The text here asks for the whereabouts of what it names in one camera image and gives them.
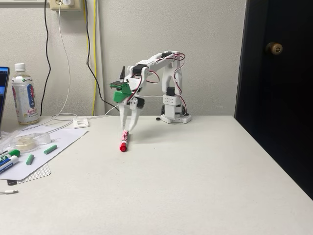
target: green bracket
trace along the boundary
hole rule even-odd
[[[112,82],[110,83],[111,88],[116,88],[117,91],[114,92],[113,101],[122,102],[126,97],[129,97],[132,94],[132,91],[127,82]]]

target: white power adapter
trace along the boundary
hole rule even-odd
[[[74,6],[74,0],[63,0],[64,5]]]
[[[89,123],[86,117],[74,117],[73,118],[74,128],[89,127]]]

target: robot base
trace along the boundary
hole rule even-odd
[[[172,122],[181,122],[181,123],[187,124],[188,122],[191,121],[191,119],[192,119],[191,115],[188,115],[188,116],[180,115],[175,120],[168,119],[164,114],[161,116],[161,120],[166,122],[167,124],[171,124]]]

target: paper sheet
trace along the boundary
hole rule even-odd
[[[20,136],[33,134],[33,133],[41,133],[53,130],[53,128],[39,126],[37,128],[33,128],[30,130],[22,131]],[[43,164],[50,161],[57,154],[63,151],[70,144],[81,138],[87,131],[79,130],[79,129],[60,129],[58,131],[52,132],[50,134],[51,140],[55,140],[54,142],[42,145],[39,149],[32,151],[30,153],[21,154],[19,157],[19,162],[12,166],[10,169],[4,171],[0,174],[0,179],[3,180],[22,180],[26,178],[29,174],[37,170]],[[58,148],[52,151],[49,154],[44,154],[44,150],[48,149],[53,145],[57,145]],[[26,160],[29,154],[34,155],[34,160],[31,165],[26,165]]]

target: plastic bottle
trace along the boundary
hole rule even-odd
[[[15,64],[12,90],[19,124],[30,125],[39,121],[33,79],[25,71],[24,63]]]

